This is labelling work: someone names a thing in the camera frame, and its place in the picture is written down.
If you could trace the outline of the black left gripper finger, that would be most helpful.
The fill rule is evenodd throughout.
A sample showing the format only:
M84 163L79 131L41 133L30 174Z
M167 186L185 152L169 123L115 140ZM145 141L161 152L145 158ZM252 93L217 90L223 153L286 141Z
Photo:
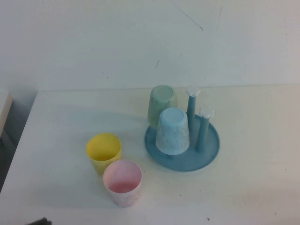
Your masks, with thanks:
M26 225L52 225L52 221L48 220L46 217L30 222Z

